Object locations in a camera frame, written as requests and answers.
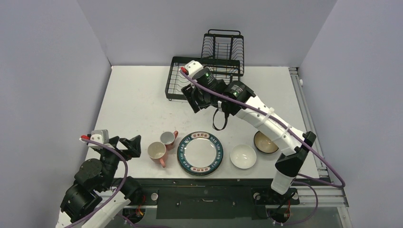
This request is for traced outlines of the large pink mug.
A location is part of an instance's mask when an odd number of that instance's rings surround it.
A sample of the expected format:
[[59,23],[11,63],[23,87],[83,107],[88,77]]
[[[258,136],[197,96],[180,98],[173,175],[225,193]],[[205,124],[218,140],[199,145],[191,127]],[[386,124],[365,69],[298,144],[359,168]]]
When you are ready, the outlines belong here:
[[166,146],[162,142],[153,142],[147,148],[148,156],[155,163],[160,164],[163,168],[166,167],[168,153]]

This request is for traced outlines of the small pink mug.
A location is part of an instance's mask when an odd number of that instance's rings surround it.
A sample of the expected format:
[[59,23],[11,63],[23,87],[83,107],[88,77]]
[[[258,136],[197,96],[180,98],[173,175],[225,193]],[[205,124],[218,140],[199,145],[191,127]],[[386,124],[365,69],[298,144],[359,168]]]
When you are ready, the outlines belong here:
[[163,132],[160,136],[160,141],[165,145],[168,151],[174,148],[174,142],[178,136],[179,132]]

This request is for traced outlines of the black wire dish rack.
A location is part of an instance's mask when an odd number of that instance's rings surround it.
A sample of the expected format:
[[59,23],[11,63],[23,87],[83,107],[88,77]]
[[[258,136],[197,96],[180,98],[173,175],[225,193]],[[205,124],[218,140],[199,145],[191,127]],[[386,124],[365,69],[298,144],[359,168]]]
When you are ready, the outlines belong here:
[[181,89],[190,81],[180,73],[181,67],[195,60],[203,65],[207,81],[230,84],[244,75],[244,36],[239,30],[209,29],[204,34],[201,56],[172,58],[165,86],[168,100],[185,100]]

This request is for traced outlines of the green rimmed white plate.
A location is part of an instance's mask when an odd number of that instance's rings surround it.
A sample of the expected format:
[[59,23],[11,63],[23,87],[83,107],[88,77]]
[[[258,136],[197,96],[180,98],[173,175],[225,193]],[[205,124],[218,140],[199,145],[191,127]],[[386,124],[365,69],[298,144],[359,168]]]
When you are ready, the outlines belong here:
[[214,173],[222,163],[224,149],[220,140],[208,132],[193,132],[186,135],[177,148],[179,166],[193,176]]

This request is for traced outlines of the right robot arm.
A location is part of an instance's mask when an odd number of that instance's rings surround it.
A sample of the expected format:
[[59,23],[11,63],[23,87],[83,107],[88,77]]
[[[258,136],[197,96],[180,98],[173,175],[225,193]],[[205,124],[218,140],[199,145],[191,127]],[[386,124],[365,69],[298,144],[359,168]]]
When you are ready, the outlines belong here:
[[317,136],[312,131],[303,132],[285,123],[275,114],[274,108],[266,106],[239,80],[227,84],[203,66],[181,67],[180,73],[190,81],[182,88],[182,93],[195,113],[213,106],[217,112],[223,112],[226,119],[233,115],[244,120],[274,142],[281,155],[275,163],[276,173],[268,196],[275,203],[284,200]]

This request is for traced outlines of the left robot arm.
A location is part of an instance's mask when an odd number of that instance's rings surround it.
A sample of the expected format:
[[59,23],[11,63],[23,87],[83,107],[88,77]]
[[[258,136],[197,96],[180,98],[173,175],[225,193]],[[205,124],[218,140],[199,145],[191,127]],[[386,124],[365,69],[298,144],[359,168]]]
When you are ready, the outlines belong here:
[[[80,141],[100,154],[100,158],[84,161],[74,175],[73,185],[66,191],[60,205],[58,227],[71,228],[79,224],[104,227],[123,204],[141,200],[141,186],[128,176],[127,162],[141,156],[141,136],[127,139],[110,138],[107,130],[82,135]],[[115,182],[119,162],[125,173],[112,196],[102,203],[98,193],[107,191]]]

